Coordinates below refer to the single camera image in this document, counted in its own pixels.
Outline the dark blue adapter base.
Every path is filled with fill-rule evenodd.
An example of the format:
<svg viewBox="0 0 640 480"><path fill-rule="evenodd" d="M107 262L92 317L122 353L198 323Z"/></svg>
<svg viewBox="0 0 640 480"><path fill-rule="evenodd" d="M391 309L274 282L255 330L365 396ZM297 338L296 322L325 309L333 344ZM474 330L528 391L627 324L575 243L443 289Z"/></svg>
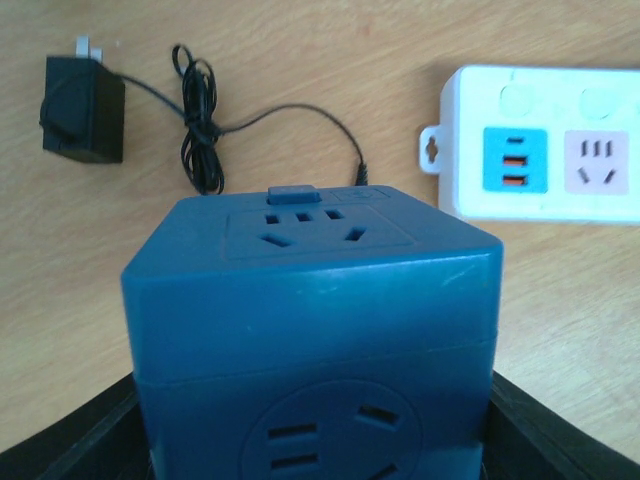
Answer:
<svg viewBox="0 0 640 480"><path fill-rule="evenodd" d="M179 201L121 276L159 479L476 479L503 245L385 186Z"/></svg>

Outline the black adapter with thin cable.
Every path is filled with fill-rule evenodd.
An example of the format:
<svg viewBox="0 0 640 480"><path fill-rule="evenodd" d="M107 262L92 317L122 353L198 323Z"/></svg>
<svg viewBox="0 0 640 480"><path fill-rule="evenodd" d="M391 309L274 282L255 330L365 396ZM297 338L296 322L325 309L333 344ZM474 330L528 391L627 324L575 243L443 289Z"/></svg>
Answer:
<svg viewBox="0 0 640 480"><path fill-rule="evenodd" d="M218 88L211 64L194 57L189 48L180 43L172 47L171 62L180 79L180 104L138 78L105 67L101 49L92 47L86 36L77 38L74 55L48 56L39 111L43 149L83 164L122 163L126 87L133 85L161 101L182 120L186 132L180 160L190 184L200 195L220 195L225 189L218 141L284 110L315 112L335 125L355 151L355 185L367 185L368 166L359 143L346 125L329 111L308 103L284 103L239 124L221 126L214 119Z"/></svg>

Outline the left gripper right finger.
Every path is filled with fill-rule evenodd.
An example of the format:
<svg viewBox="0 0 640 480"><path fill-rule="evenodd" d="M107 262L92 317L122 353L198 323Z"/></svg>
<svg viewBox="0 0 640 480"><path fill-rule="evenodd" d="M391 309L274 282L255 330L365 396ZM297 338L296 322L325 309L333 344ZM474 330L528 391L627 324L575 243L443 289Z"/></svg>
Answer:
<svg viewBox="0 0 640 480"><path fill-rule="evenodd" d="M564 420L495 372L482 479L637 479L639 464Z"/></svg>

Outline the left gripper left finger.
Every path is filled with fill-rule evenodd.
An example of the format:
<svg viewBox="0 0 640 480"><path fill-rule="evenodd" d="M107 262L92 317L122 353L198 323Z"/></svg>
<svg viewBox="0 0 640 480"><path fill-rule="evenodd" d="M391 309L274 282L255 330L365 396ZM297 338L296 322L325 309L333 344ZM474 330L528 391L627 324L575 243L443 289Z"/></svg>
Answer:
<svg viewBox="0 0 640 480"><path fill-rule="evenodd" d="M3 451L1 477L151 479L153 467L132 376Z"/></svg>

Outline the white power strip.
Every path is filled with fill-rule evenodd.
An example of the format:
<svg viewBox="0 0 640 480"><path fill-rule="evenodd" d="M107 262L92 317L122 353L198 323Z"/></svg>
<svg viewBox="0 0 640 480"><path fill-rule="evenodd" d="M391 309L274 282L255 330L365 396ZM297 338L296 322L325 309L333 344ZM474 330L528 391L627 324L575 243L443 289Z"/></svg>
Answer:
<svg viewBox="0 0 640 480"><path fill-rule="evenodd" d="M441 210L484 221L639 220L634 69L466 65L419 137Z"/></svg>

